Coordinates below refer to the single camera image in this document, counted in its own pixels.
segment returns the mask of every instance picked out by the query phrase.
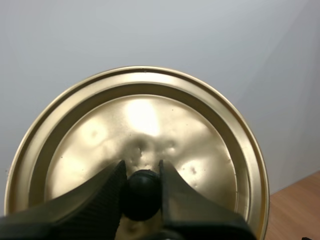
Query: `gold metal lid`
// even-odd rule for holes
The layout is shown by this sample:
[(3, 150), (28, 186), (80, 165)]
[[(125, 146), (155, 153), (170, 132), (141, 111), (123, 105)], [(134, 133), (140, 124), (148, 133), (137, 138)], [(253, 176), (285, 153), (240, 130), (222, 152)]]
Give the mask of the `gold metal lid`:
[[(56, 98), (17, 150), (5, 214), (58, 197), (120, 159), (128, 175), (158, 171), (159, 160), (171, 161), (189, 185), (242, 214), (257, 238), (264, 238), (267, 173), (244, 119), (206, 83), (160, 67), (102, 72)], [(117, 238), (135, 239), (156, 229), (154, 219), (124, 218)]]

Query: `gray background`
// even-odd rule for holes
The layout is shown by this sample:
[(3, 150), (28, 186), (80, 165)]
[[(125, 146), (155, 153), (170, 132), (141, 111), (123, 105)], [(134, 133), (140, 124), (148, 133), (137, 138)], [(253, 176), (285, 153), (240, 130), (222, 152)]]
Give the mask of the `gray background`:
[(78, 81), (130, 65), (225, 95), (261, 146), (272, 193), (318, 171), (319, 13), (319, 0), (0, 0), (0, 206), (37, 115)]

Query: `wooden surface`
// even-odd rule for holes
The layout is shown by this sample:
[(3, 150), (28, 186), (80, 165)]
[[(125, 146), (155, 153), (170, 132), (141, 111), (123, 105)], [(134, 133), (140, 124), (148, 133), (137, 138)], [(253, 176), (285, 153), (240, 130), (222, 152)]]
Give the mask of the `wooden surface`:
[(270, 196), (265, 240), (320, 240), (320, 171)]

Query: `black rubber tip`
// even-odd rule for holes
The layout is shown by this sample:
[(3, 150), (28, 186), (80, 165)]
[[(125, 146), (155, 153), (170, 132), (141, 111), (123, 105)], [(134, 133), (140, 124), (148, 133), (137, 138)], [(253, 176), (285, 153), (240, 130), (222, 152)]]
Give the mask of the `black rubber tip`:
[(136, 171), (121, 190), (121, 210), (131, 220), (148, 220), (161, 207), (161, 192), (160, 177), (157, 173), (151, 170)]

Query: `jar lid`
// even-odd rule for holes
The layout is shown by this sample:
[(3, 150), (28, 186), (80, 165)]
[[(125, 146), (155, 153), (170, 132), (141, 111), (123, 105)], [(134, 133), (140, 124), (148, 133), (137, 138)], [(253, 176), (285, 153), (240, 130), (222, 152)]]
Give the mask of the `jar lid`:
[[(5, 214), (56, 198), (118, 160), (128, 176), (170, 161), (196, 191), (241, 214), (264, 238), (267, 173), (243, 117), (208, 84), (160, 67), (109, 70), (58, 96), (16, 152)], [(159, 227), (157, 218), (123, 218), (116, 238), (139, 238)]]

